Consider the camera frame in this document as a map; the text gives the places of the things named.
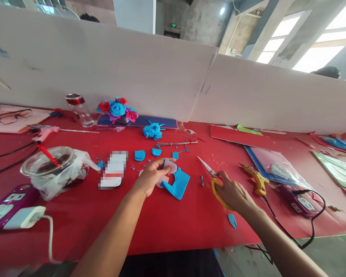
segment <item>hand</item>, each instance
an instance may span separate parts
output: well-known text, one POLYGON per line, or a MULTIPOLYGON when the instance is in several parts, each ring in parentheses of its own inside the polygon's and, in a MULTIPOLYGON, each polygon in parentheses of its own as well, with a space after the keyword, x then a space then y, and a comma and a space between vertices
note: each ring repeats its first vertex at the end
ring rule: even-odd
POLYGON ((228 206, 242 217, 246 217, 249 213, 258 209, 252 197, 240 183, 229 179, 224 171, 219 171, 217 175, 222 176, 223 186, 215 184, 215 188, 228 206))
POLYGON ((176 159, 172 158, 162 158, 149 163, 147 168, 144 169, 136 180, 132 190, 141 192, 144 197, 149 197, 159 179, 171 170, 171 167, 163 169, 164 160, 169 160, 171 162, 176 161, 176 159))

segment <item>scissors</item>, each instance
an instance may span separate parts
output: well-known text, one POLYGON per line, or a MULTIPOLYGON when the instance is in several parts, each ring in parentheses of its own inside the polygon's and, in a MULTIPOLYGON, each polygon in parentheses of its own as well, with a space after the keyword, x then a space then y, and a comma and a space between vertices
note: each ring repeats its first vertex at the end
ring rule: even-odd
POLYGON ((213 193, 214 193, 214 196, 215 198, 225 207, 227 208, 228 210, 233 210, 230 206, 227 205, 226 202, 224 202, 222 200, 222 198, 220 198, 220 196, 218 195, 218 192, 217 190, 215 189, 215 184, 219 185, 219 186, 223 186, 221 183, 219 183, 217 181, 217 179, 220 179, 222 182, 223 182, 223 179, 222 179, 222 176, 218 176, 215 171, 213 169, 211 169, 210 166, 207 165, 206 162, 204 162, 199 156, 197 156, 200 161, 203 163, 204 167, 209 171, 210 175, 213 177, 213 179, 211 180, 211 188, 213 190, 213 193))

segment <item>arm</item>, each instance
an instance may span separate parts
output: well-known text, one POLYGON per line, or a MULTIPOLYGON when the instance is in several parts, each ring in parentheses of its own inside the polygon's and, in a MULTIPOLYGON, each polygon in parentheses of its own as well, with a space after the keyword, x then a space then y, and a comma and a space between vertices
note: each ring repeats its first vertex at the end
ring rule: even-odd
POLYGON ((150 163, 143 171, 133 188, 123 198, 112 219, 78 263, 71 277, 119 276, 142 205, 153 192, 160 177, 170 171, 170 167, 161 169, 164 160, 150 163))
POLYGON ((294 242, 259 208, 244 187, 223 171, 223 187, 216 185, 221 198, 237 211, 256 232, 282 276, 328 277, 294 242))

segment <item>artificial flower bouquet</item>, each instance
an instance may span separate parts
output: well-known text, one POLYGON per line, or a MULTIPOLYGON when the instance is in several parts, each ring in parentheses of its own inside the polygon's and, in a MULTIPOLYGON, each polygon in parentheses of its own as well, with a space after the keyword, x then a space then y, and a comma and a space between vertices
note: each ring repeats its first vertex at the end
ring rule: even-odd
POLYGON ((128 107, 126 103, 126 99, 117 96, 115 101, 101 102, 97 110, 103 114, 109 115, 110 121, 112 121, 113 124, 119 119, 124 119, 126 122, 135 122, 136 118, 138 118, 138 113, 134 108, 128 107))

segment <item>table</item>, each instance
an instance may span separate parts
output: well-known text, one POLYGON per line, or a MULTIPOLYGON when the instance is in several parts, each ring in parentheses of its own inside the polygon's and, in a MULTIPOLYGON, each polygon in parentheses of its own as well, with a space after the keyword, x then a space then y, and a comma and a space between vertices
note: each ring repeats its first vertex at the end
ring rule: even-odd
MULTIPOLYGON (((56 125, 65 129, 79 129, 79 123, 67 119, 48 118, 47 125, 56 125)), ((259 237, 252 231, 246 221, 236 212, 226 210, 213 196, 210 177, 198 161, 200 156, 214 170, 227 171, 230 178, 242 183, 252 195, 255 202, 271 217, 270 211, 263 199, 253 192, 254 185, 250 176, 238 165, 239 162, 253 166, 241 145, 225 142, 210 137, 210 125, 189 122, 185 128, 194 130, 199 138, 198 144, 188 145, 190 152, 180 153, 177 165, 191 176, 186 192, 178 201, 166 190, 155 188, 153 194, 146 199, 140 219, 131 242, 129 255, 227 247, 259 243, 259 237), (204 187, 201 177, 204 175, 204 187), (235 215, 238 228, 234 229, 227 213, 235 215)), ((346 233, 346 192, 338 186, 319 165, 310 153, 310 148, 294 139, 296 134, 287 135, 266 133, 282 149, 283 155, 294 168, 317 190, 327 201, 327 205, 338 207, 344 212, 326 210, 315 220, 317 237, 346 233)), ((312 143, 316 149, 328 150, 317 145, 306 134, 298 137, 312 143)), ((0 154, 17 149, 30 142, 33 134, 1 134, 0 154)), ((194 139, 186 132, 166 130, 159 142, 185 142, 194 139)), ((156 141, 145 138, 141 128, 126 128, 116 131, 103 131, 100 134, 73 133, 59 131, 47 138, 44 146, 69 146, 74 149, 88 151, 92 160, 107 160, 113 150, 127 150, 129 160, 123 185, 115 190, 98 190, 100 174, 91 171, 86 180, 79 186, 60 194, 53 200, 45 202, 38 200, 36 205, 46 206, 46 214, 54 219, 53 256, 56 260, 79 260, 88 247, 96 239, 102 228, 112 217, 121 199, 133 186, 142 165, 147 165, 147 159, 155 160, 151 148, 156 141), (134 160, 135 150, 145 150, 146 158, 142 162, 134 160)), ((0 158, 0 169, 13 161, 17 161, 33 151, 23 149, 15 154, 0 158)), ((160 157, 171 157, 172 152, 184 150, 183 145, 163 146, 160 157)), ((29 179, 19 172, 17 165, 0 173, 0 199, 16 185, 29 183, 29 179)), ((294 210, 272 188, 267 188, 267 198, 274 212, 284 227, 295 238, 307 238, 311 235, 310 220, 297 215, 294 210)), ((48 262, 49 222, 40 219, 34 227, 28 230, 7 231, 0 234, 0 266, 16 267, 25 264, 48 262)))

